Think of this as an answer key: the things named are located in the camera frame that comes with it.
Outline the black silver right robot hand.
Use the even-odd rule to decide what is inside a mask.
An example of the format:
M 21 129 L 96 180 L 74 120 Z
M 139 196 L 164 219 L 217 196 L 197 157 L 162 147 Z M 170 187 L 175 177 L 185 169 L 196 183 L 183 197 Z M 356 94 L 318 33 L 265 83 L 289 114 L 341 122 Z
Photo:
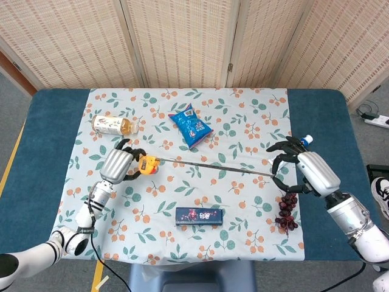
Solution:
M 287 193 L 314 192 L 318 197 L 326 197 L 339 191 L 340 179 L 325 160 L 316 152 L 309 151 L 307 146 L 313 141 L 312 136 L 304 138 L 287 136 L 266 149 L 267 152 L 281 151 L 272 163 L 272 180 L 275 185 Z M 288 186 L 277 178 L 281 162 L 293 163 L 303 175 L 303 184 Z

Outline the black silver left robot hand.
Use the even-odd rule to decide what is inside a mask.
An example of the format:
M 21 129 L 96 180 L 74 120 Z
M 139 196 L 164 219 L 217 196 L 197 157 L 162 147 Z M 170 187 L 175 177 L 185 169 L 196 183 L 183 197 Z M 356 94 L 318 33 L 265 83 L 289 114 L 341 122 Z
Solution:
M 142 148 L 124 148 L 125 144 L 128 142 L 129 139 L 122 139 L 117 146 L 110 151 L 100 170 L 102 179 L 113 185 L 120 184 L 122 181 L 133 181 L 141 175 L 140 170 L 132 175 L 128 175 L 127 172 L 133 160 L 139 162 L 141 156 L 146 156 L 146 152 Z

